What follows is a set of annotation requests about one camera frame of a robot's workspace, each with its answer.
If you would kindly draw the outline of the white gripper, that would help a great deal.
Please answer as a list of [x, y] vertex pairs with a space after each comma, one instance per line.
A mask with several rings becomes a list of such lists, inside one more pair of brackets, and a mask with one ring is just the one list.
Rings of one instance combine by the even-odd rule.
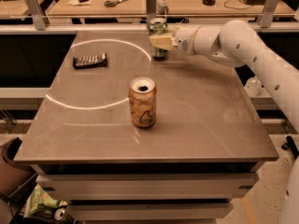
[[172, 50], [174, 47], [185, 54], [194, 55], [193, 42], [199, 26], [180, 27], [175, 34], [166, 33], [161, 35], [151, 35], [149, 37], [150, 44], [158, 49]]

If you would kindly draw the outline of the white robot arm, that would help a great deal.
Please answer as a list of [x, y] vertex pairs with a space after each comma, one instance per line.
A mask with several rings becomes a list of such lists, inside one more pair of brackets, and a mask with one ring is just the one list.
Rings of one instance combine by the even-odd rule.
[[247, 65], [299, 132], [299, 70], [268, 48], [248, 23], [180, 26], [151, 35], [149, 42], [159, 49], [204, 55], [226, 66]]

